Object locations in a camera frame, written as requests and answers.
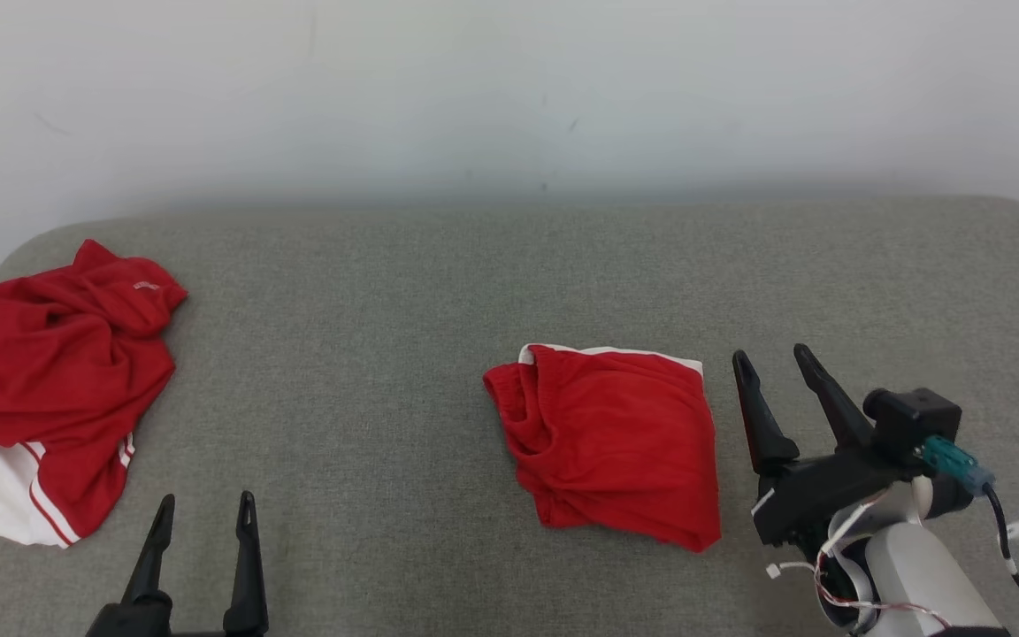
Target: red stripe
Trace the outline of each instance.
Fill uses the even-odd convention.
[[[42,460],[39,459],[39,457],[37,456],[37,452],[34,452],[34,447],[31,446],[29,442],[23,442],[21,443],[21,445],[25,447],[25,452],[30,452],[30,455],[34,457],[34,460],[37,460],[39,461],[39,463],[41,463]]]
[[[53,524],[53,518],[50,517],[50,514],[46,513],[45,509],[43,509],[41,505],[37,503],[37,497],[34,497],[33,486],[30,489],[30,500],[31,502],[34,503],[34,508],[36,508],[42,514],[42,517],[45,517],[45,521],[48,521],[48,523],[50,523],[50,528],[53,529],[53,533],[57,533],[57,537],[60,537],[61,541],[64,541],[65,546],[71,545],[72,541],[69,541],[68,537],[65,537],[64,533],[61,533],[61,529],[57,528],[56,524]]]

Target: folded red shorts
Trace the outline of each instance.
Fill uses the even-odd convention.
[[[696,552],[718,540],[701,363],[527,344],[484,380],[541,524],[600,524]]]

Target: gray couch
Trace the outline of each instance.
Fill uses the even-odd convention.
[[[795,342],[857,400],[919,385],[955,400],[960,442],[1019,518],[1019,204],[1006,199],[142,218],[34,238],[0,279],[64,265],[87,237],[191,290],[166,332],[177,372],[96,535],[67,551],[0,540],[0,636],[84,634],[165,493],[173,627],[214,628],[244,488],[271,634],[834,634],[805,573],[765,575],[796,555],[761,546],[749,521],[737,348],[809,455],[834,443]],[[530,341],[703,360],[718,544],[539,525],[481,382]],[[989,509],[933,528],[1019,634]]]

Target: wire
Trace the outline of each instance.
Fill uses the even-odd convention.
[[[988,497],[989,505],[994,505],[994,516],[998,520],[998,537],[1000,544],[1002,544],[1002,556],[1006,560],[1006,566],[1009,569],[1009,574],[1012,575],[1012,580],[1016,583],[1016,588],[1019,588],[1019,573],[1016,572],[1016,562],[1012,560],[1012,553],[1009,551],[1009,526],[1004,519],[1002,501],[998,499],[998,492],[995,491],[994,485],[990,483],[986,483],[982,487],[982,491]]]
[[[808,569],[810,572],[815,572],[816,567],[809,565],[808,562],[782,562],[776,565],[776,568],[781,570],[785,569]]]
[[[878,604],[874,601],[861,601],[861,600],[846,600],[844,597],[837,597],[824,587],[823,581],[820,580],[820,571],[824,568],[824,558],[828,556],[828,551],[832,551],[833,547],[836,546],[837,541],[844,537],[845,533],[848,533],[850,529],[857,523],[858,520],[867,512],[867,509],[872,508],[874,503],[881,499],[884,493],[880,493],[874,496],[873,499],[866,500],[866,502],[859,505],[854,511],[844,520],[844,524],[841,524],[836,528],[836,533],[833,533],[832,537],[828,537],[823,544],[820,544],[820,551],[816,552],[816,565],[813,569],[813,582],[816,584],[816,590],[820,593],[828,604],[834,606],[841,606],[846,608],[872,608],[877,609],[877,612],[894,612],[894,609],[899,609],[899,612],[913,612],[917,614],[928,614],[928,616],[933,617],[937,620],[938,624],[942,624],[942,628],[950,628],[950,622],[942,617],[941,614],[931,612],[930,608],[926,606],[919,606],[918,604],[907,604],[907,603],[888,603]]]

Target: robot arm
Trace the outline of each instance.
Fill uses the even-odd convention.
[[[171,597],[159,590],[159,568],[171,543],[175,496],[166,495],[152,523],[137,568],[120,603],[106,604],[90,627],[89,637],[171,637]],[[270,626],[266,613],[266,584],[262,575],[262,551],[258,543],[258,512],[254,495],[243,491],[238,502],[238,562],[234,568],[231,604],[223,614],[221,632],[191,634],[190,637],[262,637]]]
[[[775,577],[790,566],[812,570],[821,609],[851,634],[1008,636],[954,556],[922,527],[923,518],[973,502],[963,479],[973,479],[978,494],[982,485],[991,492],[994,477],[969,466],[973,459],[952,444],[962,409],[927,388],[874,390],[862,408],[873,426],[807,347],[797,344],[794,356],[832,426],[833,455],[801,460],[769,412],[748,356],[734,354],[749,456],[759,477],[752,511],[757,535],[763,544],[789,543],[805,556],[772,565],[769,573]],[[951,466],[957,459],[950,452],[966,464]],[[938,471],[943,460],[949,473]]]

